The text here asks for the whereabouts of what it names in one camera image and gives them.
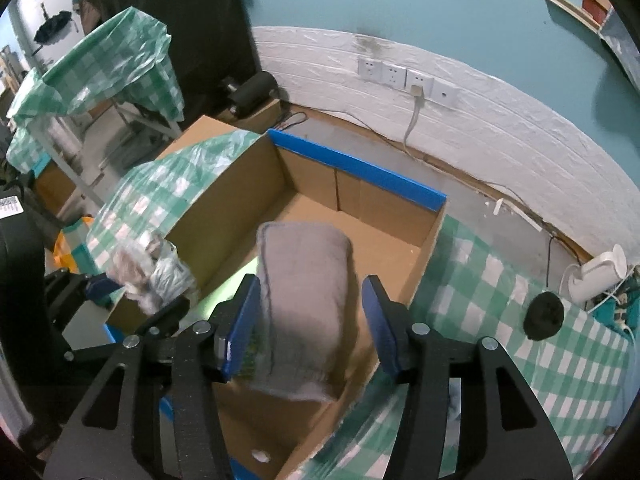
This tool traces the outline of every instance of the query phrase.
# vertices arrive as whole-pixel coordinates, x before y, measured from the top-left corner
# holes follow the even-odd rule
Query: umbrella
[[[36,32],[33,41],[38,44],[52,43],[52,40],[65,28],[66,24],[71,21],[71,12],[68,10],[61,10],[52,18],[47,14],[47,9],[44,8],[44,4],[40,4],[42,7],[42,13],[44,15],[44,23],[40,26]]]

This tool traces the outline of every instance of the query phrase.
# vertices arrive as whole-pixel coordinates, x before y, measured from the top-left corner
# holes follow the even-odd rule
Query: wall socket
[[[382,78],[382,63],[366,57],[358,58],[358,75],[367,81],[380,83]]]
[[[429,99],[447,108],[455,108],[459,93],[460,88],[457,86],[442,81],[441,79],[435,79]]]
[[[457,86],[403,66],[358,57],[358,75],[366,81],[382,83],[409,94],[412,85],[421,86],[425,99],[447,108],[455,108],[458,102],[460,88]]]
[[[391,88],[404,90],[404,83],[406,82],[406,69],[401,66],[383,63],[382,79],[380,80],[380,82],[383,85],[391,86]]]
[[[411,86],[416,85],[422,87],[422,96],[428,99],[433,88],[433,77],[421,74],[415,70],[406,71],[406,83],[404,89],[411,93]]]

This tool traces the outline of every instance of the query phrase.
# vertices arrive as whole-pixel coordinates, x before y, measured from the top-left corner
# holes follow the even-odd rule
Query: clear plastic bag
[[[196,280],[175,246],[156,232],[123,240],[114,252],[107,276],[122,284],[128,298],[152,316],[181,294],[198,303]]]

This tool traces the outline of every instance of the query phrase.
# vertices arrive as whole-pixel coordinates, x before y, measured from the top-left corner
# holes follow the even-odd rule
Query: white brick wallpaper
[[[370,36],[254,27],[254,37],[262,68],[290,101],[348,110],[393,140],[402,140],[413,98],[360,79],[358,56],[459,86],[456,110],[426,102],[410,146],[476,178],[507,184],[589,252],[620,243],[629,259],[640,261],[640,190],[600,146],[533,97],[454,59]]]

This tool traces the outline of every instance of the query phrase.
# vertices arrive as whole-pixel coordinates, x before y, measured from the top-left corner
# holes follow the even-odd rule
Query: green checkered tablecloth
[[[528,340],[522,331],[525,307],[543,290],[447,217],[411,312],[445,337],[500,341],[549,416],[577,474],[606,426],[629,344],[565,301],[560,332],[544,342]],[[331,439],[290,478],[382,478],[405,397],[406,386],[396,386],[379,368]],[[450,421],[441,476],[455,470],[459,430],[459,422]]]
[[[164,23],[129,7],[89,33],[45,75],[31,70],[7,113],[18,126],[7,160],[26,173],[45,153],[27,131],[34,118],[81,114],[110,98],[181,121],[184,101],[168,55],[170,42]]]
[[[204,190],[260,136],[245,130],[213,137],[129,170],[100,209],[86,238],[98,272],[119,241],[167,234]],[[224,214],[220,204],[220,214]]]

